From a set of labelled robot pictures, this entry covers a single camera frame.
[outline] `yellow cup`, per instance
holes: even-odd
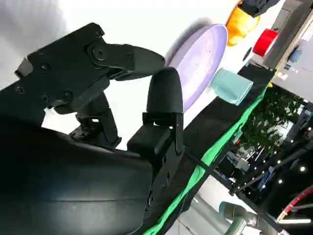
[[[250,31],[255,29],[260,19],[261,16],[253,18],[239,7],[236,7],[226,24],[228,29],[227,45],[229,47],[237,45],[241,39],[245,38]]]

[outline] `green edge strip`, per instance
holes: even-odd
[[[233,136],[235,131],[246,123],[249,115],[253,111],[253,109],[260,103],[260,101],[263,99],[263,96],[265,94],[266,88],[262,92],[262,94],[256,99],[256,101],[251,104],[251,106],[243,113],[240,120],[234,124],[218,141],[215,142],[215,144],[207,150],[207,152],[202,157],[202,161],[210,165],[213,160],[216,158],[220,150],[223,148],[224,144]],[[158,223],[148,229],[144,235],[155,235],[157,232],[163,227],[165,221],[170,216],[170,214],[175,210],[177,205],[181,202],[181,200],[184,198],[184,196],[189,192],[189,190],[202,178],[205,171],[202,169],[202,167],[197,166],[191,175],[188,184],[186,188],[179,194],[179,196],[176,197],[176,199],[171,203],[170,207],[165,211],[163,216],[159,219]]]

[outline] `purple plate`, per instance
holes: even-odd
[[[223,24],[203,27],[179,48],[169,66],[177,69],[184,112],[199,98],[218,69],[227,44]]]

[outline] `green plant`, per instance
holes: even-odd
[[[268,88],[242,128],[241,145],[245,149],[261,145],[265,152],[270,152],[281,138],[275,127],[288,121],[296,123],[301,103],[302,98],[278,86]]]

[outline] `ceiling light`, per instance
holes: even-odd
[[[311,223],[310,219],[282,219],[278,223],[280,224],[309,224]]]

